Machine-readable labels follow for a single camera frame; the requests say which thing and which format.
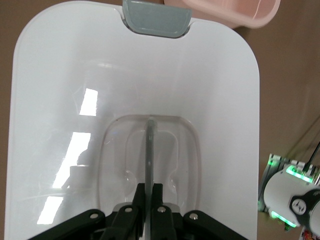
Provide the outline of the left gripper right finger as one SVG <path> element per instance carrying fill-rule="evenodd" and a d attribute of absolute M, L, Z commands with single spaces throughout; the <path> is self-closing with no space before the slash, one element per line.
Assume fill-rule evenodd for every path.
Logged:
<path fill-rule="evenodd" d="M 155 183 L 151 197 L 152 240 L 244 240 L 245 237 L 200 210 L 184 215 L 163 202 L 163 185 Z"/>

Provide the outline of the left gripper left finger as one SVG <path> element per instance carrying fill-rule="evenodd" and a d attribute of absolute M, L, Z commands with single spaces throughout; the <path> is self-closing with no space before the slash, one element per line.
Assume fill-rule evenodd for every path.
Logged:
<path fill-rule="evenodd" d="M 139 183 L 131 203 L 106 216 L 99 209 L 80 213 L 32 240 L 138 240 L 144 228 L 145 185 Z"/>

